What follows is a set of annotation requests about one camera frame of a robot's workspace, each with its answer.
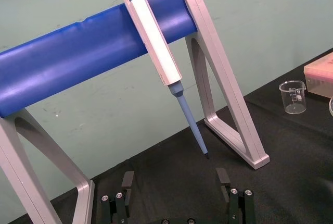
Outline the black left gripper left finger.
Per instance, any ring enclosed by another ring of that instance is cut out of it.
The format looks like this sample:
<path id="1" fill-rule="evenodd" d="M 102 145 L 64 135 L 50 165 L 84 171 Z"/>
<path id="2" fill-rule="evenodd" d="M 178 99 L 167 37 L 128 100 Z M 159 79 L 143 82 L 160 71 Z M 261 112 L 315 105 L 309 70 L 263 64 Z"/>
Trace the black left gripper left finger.
<path id="1" fill-rule="evenodd" d="M 113 223 L 113 216 L 116 216 L 116 223 L 128 223 L 130 217 L 131 196 L 133 193 L 135 171 L 127 171 L 124 174 L 121 188 L 113 195 L 103 195 L 101 202 L 100 223 Z"/>

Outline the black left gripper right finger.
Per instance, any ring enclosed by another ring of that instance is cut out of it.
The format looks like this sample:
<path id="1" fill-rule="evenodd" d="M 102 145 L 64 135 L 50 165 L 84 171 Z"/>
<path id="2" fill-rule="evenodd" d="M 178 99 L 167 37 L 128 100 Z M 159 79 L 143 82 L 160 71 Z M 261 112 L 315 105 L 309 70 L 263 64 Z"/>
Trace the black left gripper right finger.
<path id="1" fill-rule="evenodd" d="M 225 205 L 227 223 L 254 223 L 254 192 L 232 186 L 224 168 L 216 168 L 216 182 Z"/>

